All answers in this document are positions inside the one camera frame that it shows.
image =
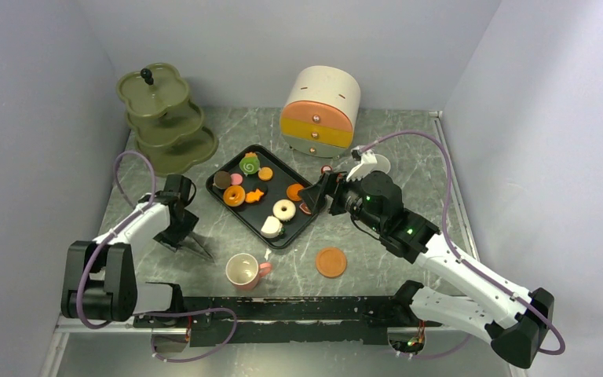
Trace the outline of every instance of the marble table surface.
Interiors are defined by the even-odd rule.
[[[338,159],[320,159],[289,148],[280,135],[279,108],[206,108],[206,125],[218,136],[216,154],[191,168],[185,175],[198,187],[188,210],[199,216],[195,233],[214,255],[214,263],[184,252],[173,253],[154,240],[133,256],[140,281],[176,283],[186,296],[333,296],[391,295],[405,280],[417,280],[448,295],[460,292],[438,276],[414,267],[388,253],[377,241],[355,229],[347,215],[322,213],[285,250],[270,250],[245,225],[228,212],[204,188],[204,181],[218,167],[252,144],[264,145],[312,183],[325,164],[348,170],[352,161],[346,152]],[[428,112],[361,110],[356,122],[353,145],[364,145],[397,130],[414,129],[438,135]],[[126,149],[133,149],[131,133]],[[421,137],[402,136],[378,145],[376,153],[389,158],[389,175],[401,186],[404,205],[440,224],[445,187],[445,169],[437,147]],[[123,160],[119,172],[126,192],[140,197],[150,189],[144,164],[132,157]],[[157,178],[162,188],[164,178]],[[113,188],[101,232],[108,231],[130,212],[119,191]],[[455,203],[449,210],[449,232],[455,243],[475,255],[463,216]],[[336,279],[322,277],[315,258],[324,247],[339,247],[348,258],[348,268]],[[247,252],[273,264],[273,271],[253,290],[237,291],[225,277],[225,264],[234,254]]]

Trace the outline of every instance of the cup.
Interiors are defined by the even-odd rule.
[[[235,288],[250,291],[258,285],[260,278],[272,272],[269,262],[258,264],[258,260],[251,254],[237,254],[230,258],[225,266],[225,275]]]

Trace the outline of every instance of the black tray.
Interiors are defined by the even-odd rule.
[[[246,192],[251,191],[250,188],[253,187],[254,184],[261,182],[261,180],[258,178],[257,174],[245,176],[239,168],[239,161],[241,161],[244,155],[248,152],[255,152],[255,154],[258,155],[258,158],[260,159],[260,168],[271,167],[274,171],[273,178],[270,181],[265,182],[269,190],[259,202],[244,202],[238,207],[228,206],[225,204],[225,202],[223,202],[224,190],[220,190],[214,186],[213,174],[206,179],[206,190],[211,193],[211,195],[218,200],[220,204],[232,212],[245,226],[253,231],[253,233],[258,235],[258,237],[260,237],[260,239],[263,240],[269,247],[272,249],[284,249],[290,246],[292,241],[297,238],[299,234],[301,234],[304,229],[318,217],[317,214],[309,216],[303,213],[301,210],[299,210],[299,204],[302,202],[294,202],[295,206],[297,207],[297,212],[292,220],[283,223],[285,232],[281,236],[272,239],[264,238],[262,234],[260,234],[260,228],[262,228],[262,226],[265,224],[265,220],[268,216],[273,216],[272,209],[274,204],[281,199],[288,199],[285,191],[289,185],[299,183],[304,187],[309,187],[311,183],[306,181],[301,175],[299,175],[299,173],[286,165],[278,157],[274,156],[262,145],[251,145],[246,147],[246,149],[244,149],[235,158],[231,159],[223,167],[220,167],[218,170],[216,170],[216,172],[227,171],[230,174],[241,174],[243,176],[243,183],[241,185],[244,187],[244,189],[246,189]]]

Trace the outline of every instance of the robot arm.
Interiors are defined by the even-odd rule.
[[[68,248],[61,298],[64,317],[78,317],[77,289],[86,261],[109,235],[113,235],[112,239],[100,251],[90,271],[95,274],[104,270],[104,279],[90,277],[84,290],[83,308],[88,319],[124,321],[134,313],[178,311],[183,306],[181,291],[175,290],[174,284],[138,281],[133,256],[154,239],[172,251],[185,250],[212,260],[192,237],[199,220],[185,209],[193,199],[192,186],[188,178],[170,175],[162,191],[147,194],[138,201],[133,212],[119,224],[123,226],[117,225],[91,241],[75,241]],[[151,205],[150,195],[154,196]]]
[[[372,171],[360,181],[348,181],[346,173],[323,173],[313,186],[300,192],[313,213],[332,198],[329,213],[348,213],[379,235],[390,253],[428,269],[457,287],[468,299],[435,292],[408,281],[395,296],[410,306],[410,314],[475,335],[490,342],[504,360],[529,368],[548,332],[548,327],[517,298],[534,306],[551,320],[554,297],[543,288],[530,292],[491,271],[460,249],[453,254],[436,225],[403,206],[400,187],[381,171]],[[463,261],[508,287],[507,297],[497,287],[470,270]]]

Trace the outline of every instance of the orange plate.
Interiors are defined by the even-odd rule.
[[[223,201],[230,207],[240,206],[246,199],[246,191],[241,186],[230,186],[223,192]]]
[[[348,259],[336,247],[325,247],[316,256],[316,268],[325,277],[339,277],[348,267]]]
[[[302,198],[299,197],[299,192],[302,189],[304,189],[304,186],[295,183],[293,185],[288,186],[287,190],[285,190],[285,193],[287,194],[287,197],[290,198],[290,200],[292,200],[293,202],[298,202],[302,200]]]

